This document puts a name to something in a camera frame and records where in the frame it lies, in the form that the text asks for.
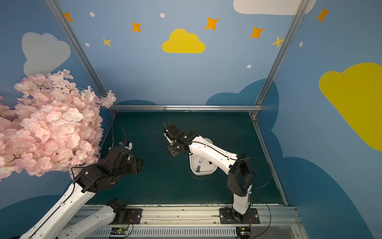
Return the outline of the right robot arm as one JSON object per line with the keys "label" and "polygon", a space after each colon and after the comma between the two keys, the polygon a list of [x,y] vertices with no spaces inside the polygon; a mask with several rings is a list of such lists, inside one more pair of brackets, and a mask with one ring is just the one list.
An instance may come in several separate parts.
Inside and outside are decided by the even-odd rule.
{"label": "right robot arm", "polygon": [[181,131],[174,124],[166,126],[163,134],[172,157],[189,156],[190,169],[196,176],[207,176],[221,169],[227,175],[227,187],[233,194],[232,211],[245,215],[250,207],[254,170],[248,158],[224,150],[192,131]]}

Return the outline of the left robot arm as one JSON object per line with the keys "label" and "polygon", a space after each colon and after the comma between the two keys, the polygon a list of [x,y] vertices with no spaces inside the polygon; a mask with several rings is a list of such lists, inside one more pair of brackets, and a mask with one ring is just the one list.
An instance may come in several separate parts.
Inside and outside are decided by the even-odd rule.
{"label": "left robot arm", "polygon": [[22,239],[52,239],[79,209],[102,189],[109,189],[126,174],[142,171],[143,160],[131,154],[131,150],[117,146],[95,164],[80,167],[74,182],[60,200],[36,223]]}

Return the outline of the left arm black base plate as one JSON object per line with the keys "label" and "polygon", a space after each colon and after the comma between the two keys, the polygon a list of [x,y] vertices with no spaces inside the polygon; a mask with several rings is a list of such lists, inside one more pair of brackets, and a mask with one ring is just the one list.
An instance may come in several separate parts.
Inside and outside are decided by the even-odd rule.
{"label": "left arm black base plate", "polygon": [[115,213],[112,225],[128,225],[134,224],[139,225],[142,218],[143,209],[141,208],[126,208],[121,209],[119,212]]}

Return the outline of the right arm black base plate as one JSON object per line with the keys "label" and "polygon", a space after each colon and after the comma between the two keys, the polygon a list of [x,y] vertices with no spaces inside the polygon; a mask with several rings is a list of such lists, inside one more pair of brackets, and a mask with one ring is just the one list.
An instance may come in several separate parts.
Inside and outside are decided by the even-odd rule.
{"label": "right arm black base plate", "polygon": [[259,213],[255,208],[249,208],[244,215],[233,208],[220,208],[219,218],[221,224],[260,224]]}

